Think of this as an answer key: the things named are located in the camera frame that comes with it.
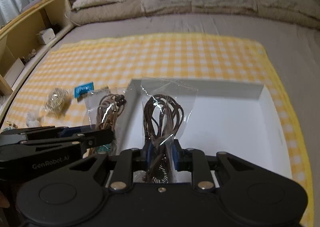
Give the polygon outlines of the wooden headboard shelf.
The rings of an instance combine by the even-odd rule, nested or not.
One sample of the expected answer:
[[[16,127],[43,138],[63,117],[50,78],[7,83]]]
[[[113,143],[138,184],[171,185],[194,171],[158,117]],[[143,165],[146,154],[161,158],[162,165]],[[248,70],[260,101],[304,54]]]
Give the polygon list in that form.
[[[29,74],[75,25],[67,17],[76,0],[41,0],[1,28],[1,121]],[[57,28],[55,38],[40,45],[36,35]]]

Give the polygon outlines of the bag of dark brown cord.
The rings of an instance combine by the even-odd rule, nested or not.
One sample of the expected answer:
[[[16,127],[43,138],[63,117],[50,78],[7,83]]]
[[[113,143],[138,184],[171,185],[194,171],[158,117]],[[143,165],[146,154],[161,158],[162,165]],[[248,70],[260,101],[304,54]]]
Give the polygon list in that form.
[[[193,111],[198,89],[180,79],[141,80],[143,130],[148,170],[144,181],[153,184],[176,182],[172,149],[180,139]]]

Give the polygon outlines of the bag of light brown cord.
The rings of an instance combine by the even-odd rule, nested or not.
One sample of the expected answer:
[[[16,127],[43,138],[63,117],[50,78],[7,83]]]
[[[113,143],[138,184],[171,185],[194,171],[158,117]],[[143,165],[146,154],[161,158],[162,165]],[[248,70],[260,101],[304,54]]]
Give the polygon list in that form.
[[[112,130],[114,140],[110,144],[102,144],[96,148],[88,149],[88,154],[106,152],[116,155],[120,149],[120,130],[123,128],[122,118],[127,104],[126,94],[129,89],[116,87],[110,89],[103,87],[89,91],[85,95],[86,118],[85,122],[94,130]]]

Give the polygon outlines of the blue wet wipe packet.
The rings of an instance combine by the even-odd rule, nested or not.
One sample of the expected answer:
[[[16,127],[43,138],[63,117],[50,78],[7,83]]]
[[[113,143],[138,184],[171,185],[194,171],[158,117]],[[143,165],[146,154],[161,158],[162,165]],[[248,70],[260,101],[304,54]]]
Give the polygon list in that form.
[[[86,94],[90,91],[94,90],[94,83],[93,82],[89,82],[89,83],[85,83],[79,86],[76,86],[74,88],[74,98],[80,98],[83,94]]]

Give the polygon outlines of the white cardboard box tray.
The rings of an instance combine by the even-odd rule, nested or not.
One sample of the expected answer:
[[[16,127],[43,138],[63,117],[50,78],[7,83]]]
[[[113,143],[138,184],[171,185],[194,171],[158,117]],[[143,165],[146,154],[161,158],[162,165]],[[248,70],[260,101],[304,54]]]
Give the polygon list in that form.
[[[289,153],[267,87],[226,80],[154,79],[131,81],[119,118],[118,150],[144,145],[143,106],[156,93],[173,97],[184,110],[178,140],[207,155],[225,151],[291,178]]]

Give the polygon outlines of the white fluffy pompom pair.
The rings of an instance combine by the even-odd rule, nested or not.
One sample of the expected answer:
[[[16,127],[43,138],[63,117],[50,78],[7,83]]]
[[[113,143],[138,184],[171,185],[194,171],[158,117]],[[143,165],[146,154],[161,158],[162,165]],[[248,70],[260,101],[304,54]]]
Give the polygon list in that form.
[[[41,117],[39,116],[39,112],[28,111],[25,123],[28,128],[41,127],[42,123],[41,123]]]

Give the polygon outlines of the yellow white checkered cloth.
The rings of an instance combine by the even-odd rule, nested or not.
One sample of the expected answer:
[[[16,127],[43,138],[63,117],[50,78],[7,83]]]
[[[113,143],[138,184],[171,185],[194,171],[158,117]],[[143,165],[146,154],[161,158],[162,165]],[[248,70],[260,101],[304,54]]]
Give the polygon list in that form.
[[[251,39],[205,33],[154,33],[61,45],[46,54],[13,100],[5,121],[25,127],[27,113],[41,108],[55,87],[124,87],[133,78],[199,78],[262,83],[276,106],[293,179],[308,194],[302,218],[314,226],[311,166],[297,115],[264,47]]]

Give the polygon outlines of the white tissue box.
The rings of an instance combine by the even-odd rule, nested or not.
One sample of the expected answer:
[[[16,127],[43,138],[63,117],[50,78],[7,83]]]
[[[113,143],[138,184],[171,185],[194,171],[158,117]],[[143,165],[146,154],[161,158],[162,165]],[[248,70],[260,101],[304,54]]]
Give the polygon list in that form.
[[[47,45],[51,40],[55,38],[55,33],[52,28],[48,28],[40,31],[37,35],[37,40],[40,45]]]

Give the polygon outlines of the bag of beige green cord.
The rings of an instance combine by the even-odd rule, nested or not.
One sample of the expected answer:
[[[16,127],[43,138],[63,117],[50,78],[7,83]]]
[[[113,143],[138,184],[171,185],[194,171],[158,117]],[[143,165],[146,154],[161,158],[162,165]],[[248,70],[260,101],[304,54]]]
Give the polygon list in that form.
[[[56,87],[48,94],[43,108],[47,115],[60,119],[66,114],[71,102],[70,90]]]

